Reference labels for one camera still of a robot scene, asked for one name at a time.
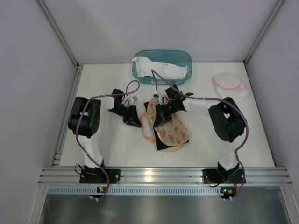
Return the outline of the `black bra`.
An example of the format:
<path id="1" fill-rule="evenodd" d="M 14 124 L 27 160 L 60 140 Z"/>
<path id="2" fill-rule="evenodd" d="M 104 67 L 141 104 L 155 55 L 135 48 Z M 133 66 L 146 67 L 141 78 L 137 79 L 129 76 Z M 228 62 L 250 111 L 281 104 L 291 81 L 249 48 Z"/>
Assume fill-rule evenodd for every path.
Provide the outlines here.
<path id="1" fill-rule="evenodd" d="M 159 150 L 174 150 L 178 147 L 178 133 L 173 125 L 154 127 L 155 138 L 158 141 Z"/>

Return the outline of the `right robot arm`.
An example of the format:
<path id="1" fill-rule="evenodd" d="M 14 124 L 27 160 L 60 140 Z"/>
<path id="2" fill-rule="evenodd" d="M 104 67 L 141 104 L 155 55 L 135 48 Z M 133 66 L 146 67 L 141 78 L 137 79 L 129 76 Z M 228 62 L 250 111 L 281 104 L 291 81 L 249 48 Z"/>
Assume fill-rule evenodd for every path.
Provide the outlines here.
<path id="1" fill-rule="evenodd" d="M 156 105 L 154 127 L 169 123 L 178 111 L 208 116 L 216 135 L 221 139 L 221 157 L 215 172 L 222 178 L 235 174 L 241 165 L 237 153 L 248 138 L 248 123 L 235 101 L 230 97 L 196 98 L 192 93 L 184 94 L 176 85 L 165 92 L 169 100 Z"/>

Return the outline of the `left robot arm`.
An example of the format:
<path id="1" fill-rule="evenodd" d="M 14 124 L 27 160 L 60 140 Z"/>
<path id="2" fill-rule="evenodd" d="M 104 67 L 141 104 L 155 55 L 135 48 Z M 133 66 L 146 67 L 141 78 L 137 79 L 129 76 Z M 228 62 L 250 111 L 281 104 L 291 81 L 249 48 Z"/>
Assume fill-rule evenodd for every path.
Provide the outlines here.
<path id="1" fill-rule="evenodd" d="M 99 95 L 90 99 L 75 98 L 68 119 L 68 128 L 84 152 L 85 166 L 105 169 L 98 143 L 101 108 L 122 117 L 124 124 L 141 128 L 137 107 L 134 105 L 137 100 L 136 96 L 130 97 L 120 89 L 113 89 L 110 95 Z"/>

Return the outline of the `floral pink laundry bag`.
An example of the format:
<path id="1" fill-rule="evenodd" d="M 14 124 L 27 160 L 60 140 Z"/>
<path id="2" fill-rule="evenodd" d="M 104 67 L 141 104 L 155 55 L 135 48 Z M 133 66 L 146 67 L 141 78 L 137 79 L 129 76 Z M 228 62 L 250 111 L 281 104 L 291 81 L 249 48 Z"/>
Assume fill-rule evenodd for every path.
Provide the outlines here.
<path id="1" fill-rule="evenodd" d="M 174 152 L 189 143 L 190 133 L 182 121 L 179 112 L 172 114 L 171 120 L 158 127 L 154 127 L 157 116 L 156 105 L 158 98 L 144 103 L 145 111 L 140 116 L 143 138 L 156 146 L 156 150 Z"/>

